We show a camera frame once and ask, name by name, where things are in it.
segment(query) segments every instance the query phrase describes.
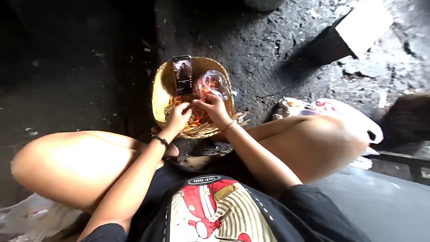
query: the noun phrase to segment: bamboo basket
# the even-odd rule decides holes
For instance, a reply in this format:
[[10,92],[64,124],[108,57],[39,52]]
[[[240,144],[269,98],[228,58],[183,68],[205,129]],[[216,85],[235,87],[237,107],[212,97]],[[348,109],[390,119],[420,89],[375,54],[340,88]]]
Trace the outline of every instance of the bamboo basket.
[[[227,113],[230,118],[237,119],[237,123],[241,126],[247,124],[248,120],[243,121],[243,117],[246,116],[248,112],[242,114],[236,113],[234,110],[231,83],[225,68],[217,61],[206,57],[192,57],[191,65],[193,67],[193,82],[208,70],[219,71],[226,77],[229,98],[224,100],[224,104]],[[155,74],[154,90],[152,92],[152,113],[158,126],[162,129],[166,126],[167,122],[164,109],[169,105],[169,100],[177,95],[175,82],[172,61],[162,64]],[[177,138],[202,139],[218,133],[220,133],[220,130],[214,124],[204,123],[186,131],[181,131],[177,135]]]

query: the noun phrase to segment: bare knee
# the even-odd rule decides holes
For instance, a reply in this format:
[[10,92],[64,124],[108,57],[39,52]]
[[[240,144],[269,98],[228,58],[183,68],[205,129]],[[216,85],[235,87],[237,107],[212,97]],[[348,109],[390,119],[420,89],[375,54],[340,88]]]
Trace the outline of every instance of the bare knee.
[[76,133],[53,133],[28,143],[11,161],[10,169],[15,180],[26,186],[31,180],[34,168],[43,165],[44,157],[50,152],[54,152],[61,145],[61,140],[76,135]]
[[302,125],[305,129],[303,131],[316,145],[326,149],[327,155],[348,160],[347,162],[360,156],[369,145],[366,132],[351,130],[338,118],[314,116]]

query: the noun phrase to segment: smartphone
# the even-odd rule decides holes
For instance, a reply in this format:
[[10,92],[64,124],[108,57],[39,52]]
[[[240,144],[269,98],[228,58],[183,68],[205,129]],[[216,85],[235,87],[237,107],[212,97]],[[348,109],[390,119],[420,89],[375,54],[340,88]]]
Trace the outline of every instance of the smartphone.
[[193,92],[193,67],[191,56],[173,57],[173,70],[176,78],[176,90],[179,95]]

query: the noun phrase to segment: knee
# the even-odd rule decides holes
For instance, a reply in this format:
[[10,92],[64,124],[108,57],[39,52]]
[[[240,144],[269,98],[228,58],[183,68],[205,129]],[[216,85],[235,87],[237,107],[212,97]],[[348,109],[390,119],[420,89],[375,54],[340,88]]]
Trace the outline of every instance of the knee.
[[12,176],[21,184],[31,178],[34,169],[43,166],[49,153],[60,145],[59,139],[67,139],[74,133],[53,133],[31,141],[24,146],[10,163]]
[[351,129],[341,119],[313,116],[305,122],[308,135],[322,145],[338,151],[344,150],[359,156],[369,145],[369,135],[364,130]]

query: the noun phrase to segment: red cartoon figure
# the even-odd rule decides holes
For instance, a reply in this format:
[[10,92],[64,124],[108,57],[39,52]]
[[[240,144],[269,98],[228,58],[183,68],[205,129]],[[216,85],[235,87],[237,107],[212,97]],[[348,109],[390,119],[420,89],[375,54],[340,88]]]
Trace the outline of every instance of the red cartoon figure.
[[189,220],[199,237],[209,238],[215,229],[222,226],[223,217],[215,217],[216,203],[238,190],[235,180],[220,180],[215,183],[201,186],[186,186],[179,191],[189,212],[201,221]]

